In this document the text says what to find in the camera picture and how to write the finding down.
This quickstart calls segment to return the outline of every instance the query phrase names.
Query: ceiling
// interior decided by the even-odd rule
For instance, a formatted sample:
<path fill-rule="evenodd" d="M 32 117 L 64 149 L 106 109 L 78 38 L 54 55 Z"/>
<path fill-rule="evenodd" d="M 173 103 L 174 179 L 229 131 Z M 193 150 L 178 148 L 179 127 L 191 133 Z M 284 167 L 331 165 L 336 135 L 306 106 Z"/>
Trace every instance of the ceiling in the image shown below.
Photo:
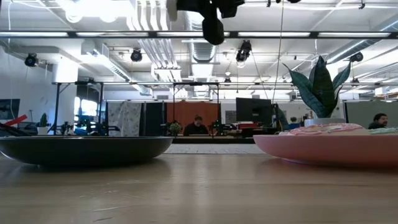
<path fill-rule="evenodd" d="M 126 24 L 126 17 L 134 13 L 130 10 L 131 1 L 134 0 L 111 1 L 113 9 L 119 15 L 114 22 L 103 22 L 98 17 L 99 12 L 96 8 L 87 12 L 89 15 L 83 17 L 79 22 L 70 23 L 65 18 L 65 10 L 59 8 L 60 5 L 56 1 L 14 0 L 14 3 L 10 4 L 11 1 L 3 0 L 0 14 L 0 29 L 9 30 L 11 27 L 11 30 L 40 31 L 129 30 Z M 238 7 L 238 12 L 234 18 L 222 19 L 224 30 L 280 30 L 282 5 L 276 4 L 273 1 L 272 6 L 267 7 L 266 2 L 256 0 L 246 1 L 246 4 Z M 358 9 L 361 0 L 302 0 L 298 4 L 286 3 L 283 9 L 282 30 L 380 31 L 379 26 L 380 24 L 383 25 L 383 22 L 391 20 L 392 17 L 396 17 L 398 21 L 398 11 L 396 9 L 398 1 L 365 0 L 364 2 L 366 3 L 364 9 Z M 147 1 L 148 14 L 150 13 L 149 3 L 150 1 Z M 156 0 L 156 3 L 157 7 L 159 7 L 160 2 Z M 178 12 L 178 19 L 175 22 L 167 20 L 167 25 L 170 30 L 189 29 L 187 16 L 184 12 Z M 58 47 L 67 54 L 74 56 L 80 62 L 82 66 L 79 69 L 80 77 L 94 77 L 98 81 L 120 82 L 121 79 L 104 65 L 90 62 L 87 60 L 87 55 L 82 55 L 81 45 L 83 41 L 83 39 L 12 39 L 11 46 Z M 299 70 L 308 75 L 311 63 L 305 62 L 306 60 L 316 62 L 317 55 L 327 57 L 349 44 L 352 40 L 320 39 L 315 41 L 310 39 L 283 39 L 280 42 L 279 39 L 252 39 L 250 41 L 252 54 L 246 60 L 246 65 L 243 68 L 238 68 L 235 61 L 236 51 L 242 44 L 241 39 L 226 39 L 224 43 L 217 46 L 215 48 L 215 59 L 211 63 L 213 68 L 206 80 L 209 82 L 223 82 L 226 78 L 225 73 L 230 72 L 232 82 L 258 82 L 259 77 L 264 82 L 274 82 L 277 77 L 278 82 L 289 82 L 287 69 L 282 63 L 290 68 L 295 68 L 303 63 Z M 141 51 L 143 58 L 140 62 L 132 62 L 130 59 L 132 50 L 142 47 L 138 39 L 95 39 L 94 42 L 97 46 L 105 44 L 109 48 L 109 57 L 117 66 L 127 71 L 134 80 L 139 82 L 155 81 L 154 77 L 150 74 L 152 62 L 144 49 Z M 192 72 L 192 63 L 196 62 L 192 61 L 191 44 L 187 42 L 189 40 L 171 39 L 171 46 L 178 66 L 181 69 L 182 80 L 192 81 L 195 79 L 195 74 Z M 279 44 L 281 63 L 278 66 Z M 354 67 L 352 75 L 355 77 L 396 63 L 398 51 L 394 48 L 397 46 L 398 40 L 382 40 L 368 48 L 362 49 L 361 52 L 364 55 L 364 60 Z M 336 69 L 342 70 L 347 64 L 346 61 L 341 60 L 334 65 Z M 398 78 L 398 66 L 396 68 L 392 66 L 392 69 L 386 72 L 369 76 L 360 81 L 366 83 L 392 82 L 395 81 L 394 78 Z M 236 86 L 224 86 L 223 88 L 233 89 Z M 259 87 L 240 86 L 240 88 L 256 89 Z M 121 86 L 118 88 L 112 86 L 111 89 L 125 91 L 126 87 Z M 367 86 L 365 88 L 357 88 L 351 91 L 351 93 L 365 94 L 371 92 L 372 89 L 374 89 L 373 86 Z"/>

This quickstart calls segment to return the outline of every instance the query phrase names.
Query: table surface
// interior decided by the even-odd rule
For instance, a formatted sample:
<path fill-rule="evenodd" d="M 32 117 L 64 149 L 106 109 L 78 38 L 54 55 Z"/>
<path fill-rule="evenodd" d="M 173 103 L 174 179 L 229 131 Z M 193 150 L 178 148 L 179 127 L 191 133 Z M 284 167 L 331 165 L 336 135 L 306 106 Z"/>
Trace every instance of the table surface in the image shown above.
<path fill-rule="evenodd" d="M 65 170 L 0 157 L 1 223 L 396 223 L 398 172 L 267 155 L 163 155 Z"/>

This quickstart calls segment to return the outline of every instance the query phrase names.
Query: computer monitor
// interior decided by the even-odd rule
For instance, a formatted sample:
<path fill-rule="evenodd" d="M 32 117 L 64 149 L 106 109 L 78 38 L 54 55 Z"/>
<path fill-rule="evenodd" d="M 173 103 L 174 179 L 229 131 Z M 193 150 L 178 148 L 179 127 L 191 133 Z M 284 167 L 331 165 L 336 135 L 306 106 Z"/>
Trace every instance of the computer monitor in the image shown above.
<path fill-rule="evenodd" d="M 237 98 L 236 121 L 262 122 L 263 125 L 272 124 L 271 100 Z"/>

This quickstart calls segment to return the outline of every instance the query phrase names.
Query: person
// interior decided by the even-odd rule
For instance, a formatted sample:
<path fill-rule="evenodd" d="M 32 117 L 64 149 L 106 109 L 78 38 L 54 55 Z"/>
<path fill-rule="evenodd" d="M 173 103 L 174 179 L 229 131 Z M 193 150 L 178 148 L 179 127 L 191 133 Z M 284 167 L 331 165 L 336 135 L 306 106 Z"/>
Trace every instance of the person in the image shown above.
<path fill-rule="evenodd" d="M 194 122 L 188 124 L 184 128 L 184 136 L 189 136 L 191 134 L 208 134 L 206 126 L 203 125 L 203 119 L 201 116 L 196 115 Z"/>
<path fill-rule="evenodd" d="M 384 113 L 374 115 L 373 122 L 369 124 L 368 129 L 385 128 L 388 124 L 388 116 Z"/>

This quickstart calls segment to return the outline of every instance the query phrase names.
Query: pink plate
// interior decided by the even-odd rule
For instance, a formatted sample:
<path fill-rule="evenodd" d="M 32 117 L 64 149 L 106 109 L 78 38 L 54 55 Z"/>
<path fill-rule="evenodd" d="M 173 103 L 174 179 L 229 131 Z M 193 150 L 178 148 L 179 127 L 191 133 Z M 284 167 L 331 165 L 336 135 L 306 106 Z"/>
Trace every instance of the pink plate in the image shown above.
<path fill-rule="evenodd" d="M 264 152 L 290 162 L 339 166 L 398 166 L 398 135 L 254 136 Z"/>

